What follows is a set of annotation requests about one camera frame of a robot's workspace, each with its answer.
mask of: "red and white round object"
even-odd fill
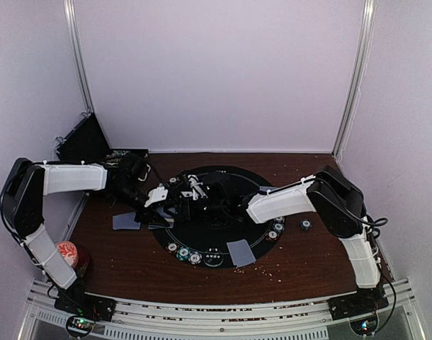
[[[72,268],[76,267],[77,261],[79,260],[76,246],[68,241],[59,242],[56,244],[56,246],[59,249],[60,254],[63,256],[65,261]]]

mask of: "metal frame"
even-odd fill
[[[405,317],[414,339],[424,340],[419,309],[408,280],[400,280],[393,285],[397,291],[397,308],[406,308]],[[54,300],[47,296],[49,287],[49,283],[34,281],[18,340],[30,339],[36,320],[59,327],[64,325],[69,314],[54,309]],[[390,306],[382,311],[392,307],[391,288],[386,286],[385,292]],[[332,297],[251,305],[177,305],[115,298],[117,305],[113,321],[98,322],[92,334],[112,340],[209,340],[215,337],[221,340],[325,340],[328,339],[328,326],[348,321],[332,320],[327,304],[329,298]]]
[[[86,106],[87,113],[94,113],[95,108],[91,100],[89,81],[87,80],[86,70],[84,67],[84,58],[82,57],[81,41],[79,39],[79,31],[77,28],[76,14],[74,12],[74,0],[64,0],[65,17],[69,36],[72,40],[74,51],[74,61],[76,62],[77,74],[81,86],[82,98]]]
[[[359,85],[365,70],[368,50],[372,40],[373,17],[375,15],[376,2],[377,0],[365,0],[364,3],[364,16],[360,29],[355,67],[353,70],[353,76],[351,77],[350,89],[348,90],[345,108],[343,110],[341,125],[332,150],[332,155],[335,159],[340,159],[341,157],[344,144],[350,132],[350,124],[356,111]]]

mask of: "white panel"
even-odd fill
[[[432,1],[380,1],[341,165],[386,215],[380,241],[408,277],[432,339]]]
[[[112,147],[332,149],[362,0],[78,0],[95,110]]]
[[[61,1],[0,1],[0,191],[17,157],[50,159],[56,135],[83,110]],[[45,199],[54,242],[79,194]],[[0,339],[14,339],[32,278],[40,274],[0,221]]]

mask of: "wooden table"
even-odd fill
[[[274,186],[313,174],[326,164],[336,166],[329,154],[152,154],[150,159],[166,179],[197,166],[232,165],[254,171]],[[151,175],[148,186],[156,183]],[[316,213],[288,217],[278,243],[255,264],[210,269],[180,263],[159,246],[146,227],[114,231],[112,216],[130,209],[110,204],[103,197],[90,197],[71,238],[91,254],[92,265],[85,277],[90,293],[221,305],[293,301],[356,289],[342,243],[326,231]],[[313,223],[308,232],[299,228],[304,218]]]

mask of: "round black mat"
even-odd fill
[[[195,174],[204,183],[205,177],[208,175],[224,174],[226,179],[224,188],[228,194],[236,193],[245,196],[256,193],[259,186],[271,186],[263,177],[235,166],[203,166],[191,169],[188,173]],[[177,189],[186,191],[184,184],[177,184]],[[180,256],[177,255],[181,248],[188,248],[191,253],[197,252],[202,258],[199,264],[194,265],[209,268],[229,268],[233,267],[234,264],[227,248],[227,242],[245,239],[255,258],[259,259],[275,245],[275,241],[266,239],[266,235],[273,224],[271,221],[261,225],[242,224],[233,220],[176,222],[172,229],[154,229],[152,231],[165,251],[168,245],[176,244],[177,249],[170,251],[170,253],[177,258],[177,262],[182,261],[191,264],[187,256],[181,257],[179,260]]]

